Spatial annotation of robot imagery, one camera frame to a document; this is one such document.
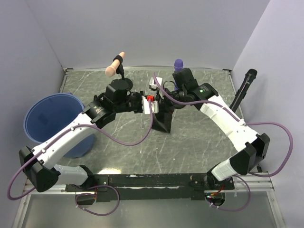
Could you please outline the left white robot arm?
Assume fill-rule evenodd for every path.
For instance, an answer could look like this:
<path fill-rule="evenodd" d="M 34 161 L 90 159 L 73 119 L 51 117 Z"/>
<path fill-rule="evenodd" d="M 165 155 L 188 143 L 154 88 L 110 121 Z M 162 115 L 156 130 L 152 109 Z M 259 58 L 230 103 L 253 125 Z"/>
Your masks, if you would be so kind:
<path fill-rule="evenodd" d="M 117 113 L 151 113 L 151 102 L 143 92 L 131 92 L 129 79 L 115 79 L 100 95 L 95 95 L 83 111 L 64 129 L 31 149 L 19 151 L 21 169 L 38 192 L 55 184 L 77 185 L 88 191 L 97 183 L 94 174 L 84 165 L 61 166 L 57 162 L 95 131 L 115 120 Z"/>

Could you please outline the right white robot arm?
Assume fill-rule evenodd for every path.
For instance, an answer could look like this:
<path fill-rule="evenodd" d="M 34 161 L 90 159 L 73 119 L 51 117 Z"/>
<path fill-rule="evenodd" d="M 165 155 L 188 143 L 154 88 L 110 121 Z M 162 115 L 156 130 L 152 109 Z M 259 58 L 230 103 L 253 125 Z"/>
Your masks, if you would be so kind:
<path fill-rule="evenodd" d="M 224 102 L 220 94 L 208 83 L 198 84 L 189 68 L 173 73 L 177 90 L 168 96 L 179 105 L 191 103 L 209 117 L 230 139 L 237 153 L 211 168 L 207 183 L 218 189 L 234 175 L 246 175 L 266 156 L 270 138 L 259 134 L 240 119 Z"/>

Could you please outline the black trash bag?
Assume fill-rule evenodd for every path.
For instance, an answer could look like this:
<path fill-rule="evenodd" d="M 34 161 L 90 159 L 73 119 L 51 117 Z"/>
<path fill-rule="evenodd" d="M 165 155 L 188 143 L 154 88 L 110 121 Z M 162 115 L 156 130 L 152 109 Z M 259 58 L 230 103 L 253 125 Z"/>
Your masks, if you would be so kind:
<path fill-rule="evenodd" d="M 153 114 L 152 129 L 163 133 L 171 132 L 173 111 L 160 110 L 158 113 Z"/>

